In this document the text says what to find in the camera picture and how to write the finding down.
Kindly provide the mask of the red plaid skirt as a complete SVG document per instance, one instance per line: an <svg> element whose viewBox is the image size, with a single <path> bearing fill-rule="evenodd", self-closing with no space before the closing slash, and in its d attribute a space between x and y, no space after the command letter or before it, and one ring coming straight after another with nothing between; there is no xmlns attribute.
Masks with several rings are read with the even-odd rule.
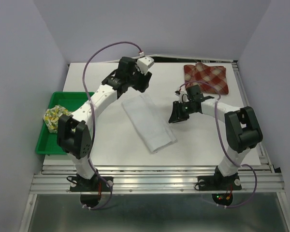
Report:
<svg viewBox="0 0 290 232"><path fill-rule="evenodd" d="M216 91L210 87L212 86L220 95L229 94L227 70L223 66L208 66L201 62L195 65L184 65L184 80L186 83L190 82L186 87L199 85L203 93L215 94Z"/></svg>

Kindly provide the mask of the white skirt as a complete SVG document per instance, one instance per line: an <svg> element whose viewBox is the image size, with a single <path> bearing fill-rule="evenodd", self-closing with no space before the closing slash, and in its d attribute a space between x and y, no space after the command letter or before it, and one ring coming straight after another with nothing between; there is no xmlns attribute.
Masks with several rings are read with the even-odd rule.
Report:
<svg viewBox="0 0 290 232"><path fill-rule="evenodd" d="M157 153L177 142L170 126L148 94L125 100L121 105L150 153Z"/></svg>

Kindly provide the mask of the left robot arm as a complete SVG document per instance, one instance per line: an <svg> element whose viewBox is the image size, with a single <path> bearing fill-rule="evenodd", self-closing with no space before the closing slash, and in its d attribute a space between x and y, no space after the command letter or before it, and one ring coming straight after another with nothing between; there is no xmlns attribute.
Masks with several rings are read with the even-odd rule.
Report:
<svg viewBox="0 0 290 232"><path fill-rule="evenodd" d="M128 88L141 93L149 87L153 58L138 59L122 57L117 69L106 76L93 95L87 94L87 101L70 115L61 115L58 120L57 144L67 153L76 167L76 176L70 177L76 191L93 191L104 182L112 187L112 180L101 177L93 165L90 153L93 148L96 119Z"/></svg>

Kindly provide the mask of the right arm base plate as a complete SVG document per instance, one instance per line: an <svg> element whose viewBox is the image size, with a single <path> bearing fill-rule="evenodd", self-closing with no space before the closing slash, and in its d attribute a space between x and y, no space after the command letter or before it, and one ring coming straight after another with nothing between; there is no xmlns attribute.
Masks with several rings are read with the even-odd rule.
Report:
<svg viewBox="0 0 290 232"><path fill-rule="evenodd" d="M197 183L194 185L199 191L227 191L241 190L242 185L238 176L214 177L198 176Z"/></svg>

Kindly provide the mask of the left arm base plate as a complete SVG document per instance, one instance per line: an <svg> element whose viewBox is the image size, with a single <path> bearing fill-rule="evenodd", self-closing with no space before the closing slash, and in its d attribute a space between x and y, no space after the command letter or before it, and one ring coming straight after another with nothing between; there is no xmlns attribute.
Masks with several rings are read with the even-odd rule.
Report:
<svg viewBox="0 0 290 232"><path fill-rule="evenodd" d="M79 175L66 177L70 183L70 192L111 192L110 188L97 176L84 179Z"/></svg>

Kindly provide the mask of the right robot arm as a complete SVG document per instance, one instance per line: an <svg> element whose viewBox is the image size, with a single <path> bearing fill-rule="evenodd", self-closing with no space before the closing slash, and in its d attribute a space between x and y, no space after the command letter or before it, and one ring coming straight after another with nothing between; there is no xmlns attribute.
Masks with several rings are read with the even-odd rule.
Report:
<svg viewBox="0 0 290 232"><path fill-rule="evenodd" d="M252 107L235 107L220 101L220 97L204 96L199 85L175 92L169 123L186 121L193 113L212 116L216 125L225 125L228 146L222 147L224 158L212 176L198 176L198 191L241 190L238 170L245 156L263 140L263 134Z"/></svg>

